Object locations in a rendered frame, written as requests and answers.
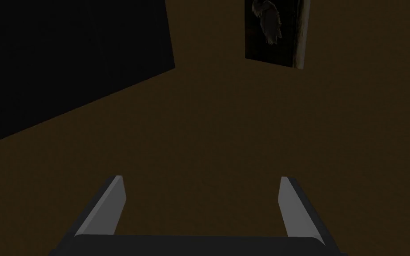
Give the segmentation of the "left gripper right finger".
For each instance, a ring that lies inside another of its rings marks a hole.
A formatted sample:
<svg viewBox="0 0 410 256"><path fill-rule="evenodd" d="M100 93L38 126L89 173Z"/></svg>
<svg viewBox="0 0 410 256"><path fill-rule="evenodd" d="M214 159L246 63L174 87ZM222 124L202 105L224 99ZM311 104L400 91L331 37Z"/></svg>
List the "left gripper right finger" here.
<svg viewBox="0 0 410 256"><path fill-rule="evenodd" d="M324 224L295 178L281 178L277 201L288 237L312 237L326 244Z"/></svg>

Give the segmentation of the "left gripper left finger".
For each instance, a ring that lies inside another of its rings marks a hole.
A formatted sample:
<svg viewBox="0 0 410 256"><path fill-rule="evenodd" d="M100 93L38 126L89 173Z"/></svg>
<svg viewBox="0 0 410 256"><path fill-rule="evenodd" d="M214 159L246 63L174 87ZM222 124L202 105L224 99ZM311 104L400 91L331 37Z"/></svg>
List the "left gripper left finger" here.
<svg viewBox="0 0 410 256"><path fill-rule="evenodd" d="M77 235L113 235L126 203L126 191L123 176L109 178L98 192L97 199L93 199L91 209L85 211L74 231Z"/></svg>

